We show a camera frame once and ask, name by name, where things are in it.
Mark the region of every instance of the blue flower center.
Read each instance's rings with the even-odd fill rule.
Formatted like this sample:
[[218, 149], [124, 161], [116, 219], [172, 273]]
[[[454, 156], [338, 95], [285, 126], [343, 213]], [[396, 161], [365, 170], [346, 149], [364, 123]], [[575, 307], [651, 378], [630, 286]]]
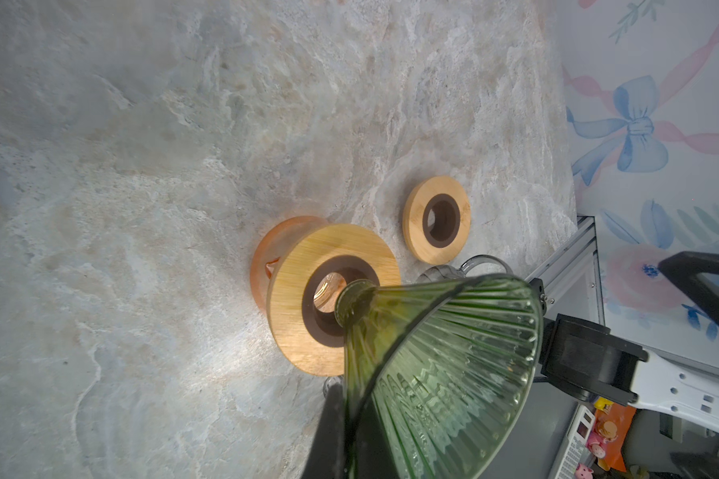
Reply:
[[658, 277], [658, 268], [654, 264], [642, 264], [642, 271], [649, 277]]
[[644, 117], [637, 118], [629, 123], [628, 130], [630, 135], [652, 135], [652, 132], [655, 131], [655, 127], [652, 126], [652, 120], [648, 117]]

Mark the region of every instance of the ribbed green glass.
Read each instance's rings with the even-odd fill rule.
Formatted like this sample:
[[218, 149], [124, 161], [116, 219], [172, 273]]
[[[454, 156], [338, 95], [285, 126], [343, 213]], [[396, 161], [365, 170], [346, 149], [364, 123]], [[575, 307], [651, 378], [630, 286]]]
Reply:
[[346, 330], [349, 476], [361, 467], [353, 447], [367, 416], [377, 416], [400, 477], [479, 475], [532, 384], [543, 320], [530, 285], [506, 274], [360, 280], [342, 292], [336, 319]]

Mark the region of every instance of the orange package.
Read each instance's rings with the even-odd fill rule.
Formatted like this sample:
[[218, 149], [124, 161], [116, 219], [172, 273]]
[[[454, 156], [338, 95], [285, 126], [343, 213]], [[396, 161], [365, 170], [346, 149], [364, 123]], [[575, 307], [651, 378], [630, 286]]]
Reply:
[[594, 430], [589, 434], [586, 447], [596, 456], [596, 464], [605, 471], [610, 468], [626, 472], [620, 449], [626, 439], [636, 409], [614, 403], [608, 412], [596, 411]]

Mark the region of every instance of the marble countertop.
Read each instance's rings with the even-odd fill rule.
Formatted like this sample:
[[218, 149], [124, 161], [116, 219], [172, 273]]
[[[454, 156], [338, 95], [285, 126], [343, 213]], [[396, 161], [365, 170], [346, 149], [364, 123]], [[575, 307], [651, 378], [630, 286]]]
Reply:
[[0, 477], [296, 477], [323, 379], [250, 295], [285, 218], [469, 194], [473, 254], [575, 231], [544, 0], [0, 2]]

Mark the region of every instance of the wooden lid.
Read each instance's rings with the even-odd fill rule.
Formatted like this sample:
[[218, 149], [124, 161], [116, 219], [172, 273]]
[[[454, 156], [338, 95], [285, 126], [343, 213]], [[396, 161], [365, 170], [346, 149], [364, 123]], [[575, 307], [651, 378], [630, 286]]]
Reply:
[[328, 273], [347, 283], [366, 278], [401, 284], [394, 254], [378, 235], [356, 225], [327, 225], [299, 241], [278, 262], [269, 282], [267, 318], [278, 347], [298, 369], [315, 376], [344, 374], [344, 330], [314, 305]]
[[[429, 224], [433, 213], [434, 221]], [[405, 243], [419, 260], [444, 264], [469, 238], [471, 206], [460, 183], [450, 176], [429, 178], [412, 190], [405, 204]]]

